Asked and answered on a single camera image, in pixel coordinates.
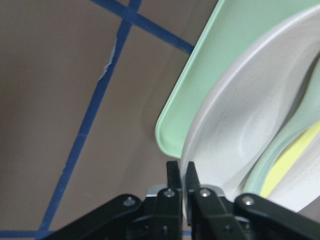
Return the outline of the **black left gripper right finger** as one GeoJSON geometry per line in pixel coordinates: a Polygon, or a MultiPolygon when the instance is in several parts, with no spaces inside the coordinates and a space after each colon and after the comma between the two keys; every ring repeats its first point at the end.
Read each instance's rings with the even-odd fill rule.
{"type": "Polygon", "coordinates": [[[252,193],[231,202],[219,187],[186,170],[187,224],[193,240],[318,240],[319,223],[252,193]]]}

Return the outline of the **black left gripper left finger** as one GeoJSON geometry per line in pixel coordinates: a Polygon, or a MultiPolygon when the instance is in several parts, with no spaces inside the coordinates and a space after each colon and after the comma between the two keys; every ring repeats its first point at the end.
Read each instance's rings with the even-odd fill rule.
{"type": "Polygon", "coordinates": [[[48,240],[180,240],[182,183],[176,161],[166,163],[167,184],[145,200],[119,195],[47,236],[48,240]]]}

